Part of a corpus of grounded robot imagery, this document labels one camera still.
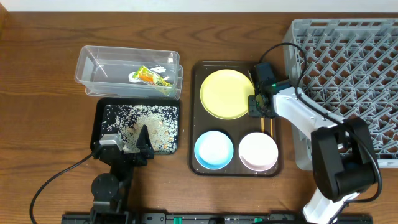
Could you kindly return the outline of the wooden chopstick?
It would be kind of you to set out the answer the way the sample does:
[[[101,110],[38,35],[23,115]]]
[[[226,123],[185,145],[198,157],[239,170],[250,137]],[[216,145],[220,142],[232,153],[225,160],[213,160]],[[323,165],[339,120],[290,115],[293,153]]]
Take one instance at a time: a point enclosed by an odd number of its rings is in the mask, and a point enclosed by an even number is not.
[[[262,132],[262,133],[265,133],[264,117],[261,117],[261,132]]]
[[[269,121],[269,132],[270,132],[271,138],[273,138],[274,137],[273,119],[270,119],[270,121]]]

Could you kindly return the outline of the green orange snack wrapper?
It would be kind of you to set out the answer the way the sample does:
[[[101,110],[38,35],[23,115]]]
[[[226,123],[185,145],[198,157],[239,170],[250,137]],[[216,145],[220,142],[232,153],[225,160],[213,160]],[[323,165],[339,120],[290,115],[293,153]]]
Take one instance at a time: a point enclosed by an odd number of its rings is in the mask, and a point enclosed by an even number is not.
[[[132,83],[143,82],[147,85],[155,86],[161,93],[165,95],[169,95],[172,91],[171,83],[144,65],[141,66],[137,71],[130,73],[128,79]]]

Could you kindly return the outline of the clear plastic bin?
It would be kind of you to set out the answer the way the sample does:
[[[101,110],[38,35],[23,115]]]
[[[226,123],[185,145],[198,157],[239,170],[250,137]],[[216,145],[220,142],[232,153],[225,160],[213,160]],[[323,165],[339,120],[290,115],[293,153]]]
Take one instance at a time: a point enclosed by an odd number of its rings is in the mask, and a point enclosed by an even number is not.
[[[165,69],[160,76],[169,77],[167,81],[172,84],[169,95],[155,86],[128,80],[128,75],[143,65]],[[80,51],[75,80],[86,86],[86,94],[90,96],[179,100],[183,68],[176,51],[87,45]]]

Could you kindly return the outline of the pink bowl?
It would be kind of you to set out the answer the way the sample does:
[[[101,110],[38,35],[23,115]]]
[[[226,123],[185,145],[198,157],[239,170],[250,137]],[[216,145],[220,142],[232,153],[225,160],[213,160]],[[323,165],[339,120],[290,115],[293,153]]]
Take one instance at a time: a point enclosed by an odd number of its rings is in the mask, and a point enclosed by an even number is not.
[[[263,172],[277,162],[279,150],[276,142],[265,133],[247,134],[239,143],[239,158],[250,170]]]

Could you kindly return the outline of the grey dishwasher rack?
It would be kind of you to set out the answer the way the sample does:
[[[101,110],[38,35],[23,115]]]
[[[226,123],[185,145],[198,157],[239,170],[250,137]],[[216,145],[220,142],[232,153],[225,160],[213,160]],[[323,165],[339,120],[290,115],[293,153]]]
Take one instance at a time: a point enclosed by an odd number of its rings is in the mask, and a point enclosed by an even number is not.
[[[283,41],[285,73],[344,118],[365,120],[381,168],[397,167],[397,19],[296,19]]]

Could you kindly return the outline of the white plastic film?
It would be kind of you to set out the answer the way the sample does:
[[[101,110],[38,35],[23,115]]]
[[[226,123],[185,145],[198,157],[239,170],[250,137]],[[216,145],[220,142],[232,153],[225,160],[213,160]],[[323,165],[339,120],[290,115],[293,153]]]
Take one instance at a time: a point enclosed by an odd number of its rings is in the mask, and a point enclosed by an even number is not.
[[[143,65],[137,71],[130,73],[128,80],[132,83],[143,82],[148,85],[171,86],[172,84],[167,81],[169,77],[160,76],[160,73],[164,71],[163,67],[149,69]]]

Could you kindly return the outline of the white rice pile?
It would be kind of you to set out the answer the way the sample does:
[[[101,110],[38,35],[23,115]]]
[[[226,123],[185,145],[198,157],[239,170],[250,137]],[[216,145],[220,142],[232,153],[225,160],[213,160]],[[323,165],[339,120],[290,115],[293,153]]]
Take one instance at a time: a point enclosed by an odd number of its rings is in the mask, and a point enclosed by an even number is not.
[[[154,152],[173,154],[177,150],[179,108],[177,106],[107,105],[101,122],[101,136],[118,134],[123,140],[123,151],[135,153],[143,126],[147,126]]]

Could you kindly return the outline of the light blue bowl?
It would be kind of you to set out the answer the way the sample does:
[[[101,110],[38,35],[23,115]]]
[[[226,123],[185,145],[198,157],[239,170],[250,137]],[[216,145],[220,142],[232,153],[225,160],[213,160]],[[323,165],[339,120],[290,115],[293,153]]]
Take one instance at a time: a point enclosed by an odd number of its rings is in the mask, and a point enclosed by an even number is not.
[[[232,140],[221,131],[207,131],[195,142],[193,149],[198,163],[209,170],[226,167],[232,160],[234,146]]]

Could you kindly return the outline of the black waste tray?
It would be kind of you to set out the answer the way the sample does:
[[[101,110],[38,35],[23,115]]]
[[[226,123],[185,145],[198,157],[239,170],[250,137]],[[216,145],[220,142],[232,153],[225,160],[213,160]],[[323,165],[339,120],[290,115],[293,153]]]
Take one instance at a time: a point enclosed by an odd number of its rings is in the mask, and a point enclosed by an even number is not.
[[[102,98],[96,105],[96,114],[93,125],[93,132],[91,135],[91,146],[94,148],[96,141],[99,141],[101,136],[101,122],[103,120],[104,108],[107,105],[149,105],[149,106],[177,106],[180,114],[180,102],[177,100],[165,99],[137,99],[137,98]]]

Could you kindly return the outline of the dark brown serving tray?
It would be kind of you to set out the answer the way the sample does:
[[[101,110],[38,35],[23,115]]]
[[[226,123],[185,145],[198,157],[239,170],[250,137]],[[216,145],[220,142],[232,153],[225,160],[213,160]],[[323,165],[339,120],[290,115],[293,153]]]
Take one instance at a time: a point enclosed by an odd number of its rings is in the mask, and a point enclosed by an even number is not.
[[[262,177],[271,178],[277,176],[283,168],[282,143],[278,139],[280,133],[280,121],[273,119],[274,141],[277,143],[279,157],[276,164],[269,170],[256,172],[248,169],[240,160],[238,146],[240,140],[245,135],[252,132],[261,131],[261,119],[252,118],[244,115],[238,119],[224,120],[218,119],[209,114],[200,102],[200,87],[205,78],[211,73],[222,70],[232,69],[250,77],[249,71],[257,64],[248,61],[199,61],[192,68],[192,87],[191,87],[191,118],[190,118],[190,149],[188,156],[188,166],[191,171],[202,176],[218,177]],[[269,132],[270,119],[264,119],[265,133]],[[193,152],[196,140],[207,131],[221,131],[225,133],[233,142],[234,154],[231,162],[224,168],[218,170],[209,170],[202,167],[195,159]]]

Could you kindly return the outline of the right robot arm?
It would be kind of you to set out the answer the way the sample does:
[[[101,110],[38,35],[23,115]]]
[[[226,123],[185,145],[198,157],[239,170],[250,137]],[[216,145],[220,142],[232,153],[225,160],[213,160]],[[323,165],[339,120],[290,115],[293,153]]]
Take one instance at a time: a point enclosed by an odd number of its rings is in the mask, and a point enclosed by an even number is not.
[[[367,123],[333,115],[285,80],[254,83],[249,115],[285,118],[309,138],[317,189],[302,210],[306,223],[335,223],[371,185],[382,187]]]

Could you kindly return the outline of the yellow plate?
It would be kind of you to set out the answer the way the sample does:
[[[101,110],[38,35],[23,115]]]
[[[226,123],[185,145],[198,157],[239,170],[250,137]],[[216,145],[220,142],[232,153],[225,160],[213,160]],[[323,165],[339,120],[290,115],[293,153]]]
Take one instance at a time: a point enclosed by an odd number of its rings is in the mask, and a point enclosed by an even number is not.
[[[217,70],[208,75],[200,87],[200,101],[212,116],[231,120],[248,113],[248,97],[254,94],[251,81],[232,69]]]

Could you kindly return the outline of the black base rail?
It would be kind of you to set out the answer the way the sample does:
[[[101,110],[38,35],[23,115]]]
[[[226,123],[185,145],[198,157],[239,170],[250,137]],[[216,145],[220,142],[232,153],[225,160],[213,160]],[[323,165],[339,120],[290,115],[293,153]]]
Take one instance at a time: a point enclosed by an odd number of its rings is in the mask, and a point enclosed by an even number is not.
[[[67,213],[62,215],[62,224],[253,224],[253,223],[305,223],[304,217],[293,213],[270,213],[265,215],[199,215],[164,213]]]

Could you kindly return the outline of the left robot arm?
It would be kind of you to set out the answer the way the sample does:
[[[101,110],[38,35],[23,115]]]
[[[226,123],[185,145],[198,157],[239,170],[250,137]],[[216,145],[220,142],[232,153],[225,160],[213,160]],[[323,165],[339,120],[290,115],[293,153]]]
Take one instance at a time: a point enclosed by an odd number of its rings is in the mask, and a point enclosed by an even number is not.
[[[127,207],[134,168],[146,166],[154,158],[147,126],[143,126],[136,142],[138,151],[125,153],[118,134],[105,134],[95,142],[93,157],[110,166],[108,173],[97,176],[91,185],[93,208],[90,223],[139,223],[140,217]]]

